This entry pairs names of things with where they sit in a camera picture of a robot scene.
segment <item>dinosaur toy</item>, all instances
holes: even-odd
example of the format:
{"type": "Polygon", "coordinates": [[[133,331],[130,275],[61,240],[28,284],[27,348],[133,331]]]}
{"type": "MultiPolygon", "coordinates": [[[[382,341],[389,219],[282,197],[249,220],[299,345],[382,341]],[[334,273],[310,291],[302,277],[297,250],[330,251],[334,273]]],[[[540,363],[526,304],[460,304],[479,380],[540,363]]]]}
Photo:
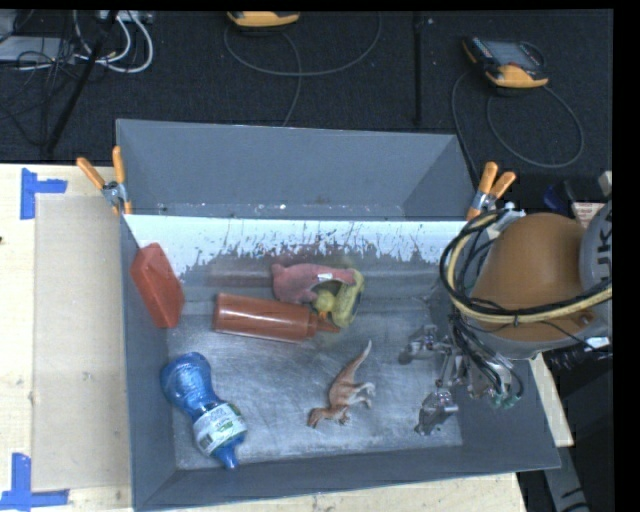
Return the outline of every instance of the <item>dinosaur toy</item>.
{"type": "Polygon", "coordinates": [[[329,407],[316,407],[311,410],[307,425],[316,428],[320,420],[334,420],[344,425],[349,421],[349,407],[358,402],[364,402],[367,407],[371,407],[369,396],[375,394],[375,385],[371,382],[355,383],[356,370],[367,358],[371,351],[371,340],[367,348],[349,364],[347,364],[334,379],[329,389],[329,407]]]}

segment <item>wooden table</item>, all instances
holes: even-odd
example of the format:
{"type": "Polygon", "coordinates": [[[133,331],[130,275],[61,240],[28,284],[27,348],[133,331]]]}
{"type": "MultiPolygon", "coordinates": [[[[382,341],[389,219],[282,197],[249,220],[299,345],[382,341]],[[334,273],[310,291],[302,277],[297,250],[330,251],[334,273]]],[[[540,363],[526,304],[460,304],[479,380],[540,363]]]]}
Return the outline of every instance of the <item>wooden table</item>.
{"type": "MultiPolygon", "coordinates": [[[[99,167],[105,180],[113,168],[99,167]]],[[[129,509],[119,225],[76,166],[0,164],[0,491],[11,454],[32,458],[32,490],[70,489],[52,510],[129,509]],[[20,220],[21,172],[62,179],[20,220]]],[[[558,446],[573,444],[553,378],[531,362],[558,446]]],[[[244,511],[525,511],[501,474],[208,507],[244,511]]]]}

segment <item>gray bin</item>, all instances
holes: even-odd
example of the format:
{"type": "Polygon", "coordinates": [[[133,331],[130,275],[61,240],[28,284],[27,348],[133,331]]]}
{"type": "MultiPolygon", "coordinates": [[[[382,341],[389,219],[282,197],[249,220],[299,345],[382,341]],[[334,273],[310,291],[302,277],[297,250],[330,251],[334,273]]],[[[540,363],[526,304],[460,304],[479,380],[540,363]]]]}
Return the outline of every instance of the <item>gray bin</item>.
{"type": "Polygon", "coordinates": [[[528,363],[512,409],[457,389],[460,412],[413,431],[441,361],[400,365],[424,323],[447,332],[438,258],[474,194],[453,135],[118,120],[134,214],[121,243],[134,506],[158,510],[558,467],[528,363]],[[158,329],[129,277],[158,242],[185,292],[180,323],[158,329]],[[215,333],[216,294],[270,298],[270,264],[314,262],[365,276],[358,315],[301,344],[215,333]],[[335,374],[372,339],[358,379],[373,407],[307,427],[335,374]],[[188,418],[164,398],[160,369],[188,351],[243,412],[248,434],[228,471],[201,455],[188,418]]]}

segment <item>red bottle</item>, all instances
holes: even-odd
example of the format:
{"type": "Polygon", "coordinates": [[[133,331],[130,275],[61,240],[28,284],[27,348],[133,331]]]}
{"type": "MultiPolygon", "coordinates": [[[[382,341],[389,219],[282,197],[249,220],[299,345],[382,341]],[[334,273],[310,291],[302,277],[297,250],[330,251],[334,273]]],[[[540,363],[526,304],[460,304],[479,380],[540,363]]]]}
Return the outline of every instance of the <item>red bottle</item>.
{"type": "Polygon", "coordinates": [[[220,293],[213,312],[217,332],[290,343],[313,338],[318,330],[340,332],[307,306],[220,293]]]}

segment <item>yellow toy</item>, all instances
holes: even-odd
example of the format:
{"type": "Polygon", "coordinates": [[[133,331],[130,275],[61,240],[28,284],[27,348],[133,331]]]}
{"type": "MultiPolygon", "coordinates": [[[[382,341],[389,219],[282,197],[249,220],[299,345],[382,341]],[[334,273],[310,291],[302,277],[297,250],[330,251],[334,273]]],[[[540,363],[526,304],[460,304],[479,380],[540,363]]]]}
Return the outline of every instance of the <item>yellow toy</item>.
{"type": "Polygon", "coordinates": [[[360,298],[364,290],[364,276],[357,270],[353,270],[356,284],[343,283],[334,295],[327,289],[317,290],[317,298],[312,305],[322,318],[331,313],[331,320],[338,327],[348,327],[355,320],[360,298]]]}

